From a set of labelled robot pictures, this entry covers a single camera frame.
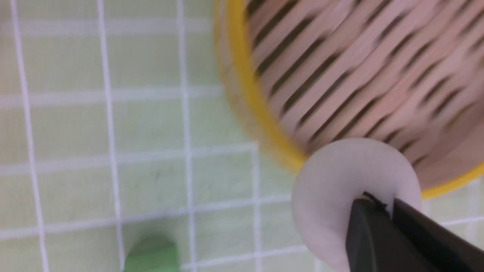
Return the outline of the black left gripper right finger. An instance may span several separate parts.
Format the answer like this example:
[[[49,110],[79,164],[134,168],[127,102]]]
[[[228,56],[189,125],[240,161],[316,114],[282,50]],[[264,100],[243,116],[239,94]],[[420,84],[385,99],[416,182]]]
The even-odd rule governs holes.
[[[424,260],[439,272],[482,272],[483,250],[460,238],[400,199],[393,222]]]

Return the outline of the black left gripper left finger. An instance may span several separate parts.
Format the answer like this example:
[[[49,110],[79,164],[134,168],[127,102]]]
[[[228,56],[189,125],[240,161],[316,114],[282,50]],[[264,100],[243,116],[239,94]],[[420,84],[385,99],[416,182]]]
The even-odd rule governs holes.
[[[351,272],[430,272],[431,264],[404,236],[369,192],[353,201],[346,235]]]

